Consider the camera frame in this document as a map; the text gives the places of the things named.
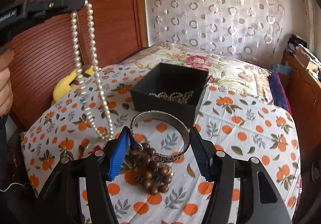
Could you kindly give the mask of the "person's left hand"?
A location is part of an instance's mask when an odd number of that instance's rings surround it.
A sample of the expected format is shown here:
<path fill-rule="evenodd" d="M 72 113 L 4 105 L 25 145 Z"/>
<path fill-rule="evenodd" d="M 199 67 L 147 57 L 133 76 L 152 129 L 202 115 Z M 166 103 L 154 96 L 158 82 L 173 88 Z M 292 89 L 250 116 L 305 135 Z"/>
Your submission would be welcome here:
<path fill-rule="evenodd" d="M 13 93 L 10 81 L 9 65 L 13 60 L 14 52 L 10 49 L 5 50 L 1 55 L 1 72 L 0 72 L 0 112 L 1 117 L 9 113 L 13 102 Z"/>

